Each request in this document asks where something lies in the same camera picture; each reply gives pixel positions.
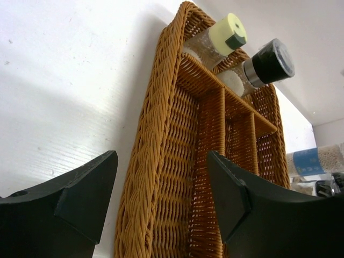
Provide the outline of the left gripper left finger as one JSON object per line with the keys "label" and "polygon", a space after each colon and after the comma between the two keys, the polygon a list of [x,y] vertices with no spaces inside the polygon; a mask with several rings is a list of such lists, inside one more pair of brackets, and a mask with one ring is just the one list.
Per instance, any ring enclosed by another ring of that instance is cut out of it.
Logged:
{"label": "left gripper left finger", "polygon": [[44,183],[1,198],[1,257],[92,257],[118,167],[110,150]]}

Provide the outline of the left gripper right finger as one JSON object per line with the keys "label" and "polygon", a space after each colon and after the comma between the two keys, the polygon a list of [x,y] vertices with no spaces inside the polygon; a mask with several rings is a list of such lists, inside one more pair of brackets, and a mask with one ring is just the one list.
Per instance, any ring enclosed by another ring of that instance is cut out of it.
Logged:
{"label": "left gripper right finger", "polygon": [[230,257],[343,257],[343,194],[316,197],[207,155],[220,235]]}

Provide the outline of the black cap salt grinder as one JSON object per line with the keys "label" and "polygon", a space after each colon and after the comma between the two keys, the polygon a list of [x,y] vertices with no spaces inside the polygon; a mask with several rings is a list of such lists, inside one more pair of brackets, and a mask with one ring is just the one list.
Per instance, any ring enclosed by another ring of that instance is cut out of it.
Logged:
{"label": "black cap salt grinder", "polygon": [[275,38],[252,58],[218,73],[216,77],[239,97],[245,97],[269,83],[294,75],[295,66],[288,48]]}

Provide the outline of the yellow cap spice bottle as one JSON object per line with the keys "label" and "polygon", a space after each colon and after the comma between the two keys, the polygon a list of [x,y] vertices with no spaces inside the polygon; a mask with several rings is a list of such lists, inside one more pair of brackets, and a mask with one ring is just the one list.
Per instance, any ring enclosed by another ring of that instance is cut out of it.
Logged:
{"label": "yellow cap spice bottle", "polygon": [[246,43],[244,25],[235,14],[229,13],[222,20],[186,40],[182,52],[190,54],[211,70]]}

